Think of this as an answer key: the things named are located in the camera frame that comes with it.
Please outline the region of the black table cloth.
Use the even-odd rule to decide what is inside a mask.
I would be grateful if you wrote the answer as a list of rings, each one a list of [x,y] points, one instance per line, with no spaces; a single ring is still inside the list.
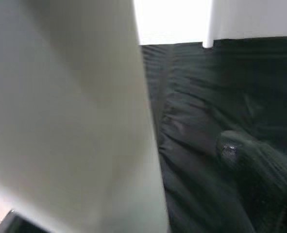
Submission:
[[[287,37],[141,49],[171,233],[256,233],[216,142],[237,131],[287,154]]]

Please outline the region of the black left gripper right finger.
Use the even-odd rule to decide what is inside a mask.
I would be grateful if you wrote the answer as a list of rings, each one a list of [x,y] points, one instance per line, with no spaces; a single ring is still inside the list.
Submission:
[[[218,159],[256,233],[287,233],[287,154],[246,133],[223,131]]]

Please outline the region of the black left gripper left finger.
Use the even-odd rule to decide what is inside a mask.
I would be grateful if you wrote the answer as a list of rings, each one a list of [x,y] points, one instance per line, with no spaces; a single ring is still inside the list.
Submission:
[[[11,210],[0,223],[0,233],[50,233]]]

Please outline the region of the white tapered plastic table leg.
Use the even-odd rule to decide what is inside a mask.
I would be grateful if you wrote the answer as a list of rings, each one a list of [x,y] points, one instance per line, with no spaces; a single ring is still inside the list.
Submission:
[[[214,27],[215,27],[215,7],[216,0],[208,1],[208,12],[205,24],[205,33],[203,37],[202,46],[205,49],[210,49],[214,45]]]
[[[168,233],[133,0],[0,0],[0,199],[52,233]]]

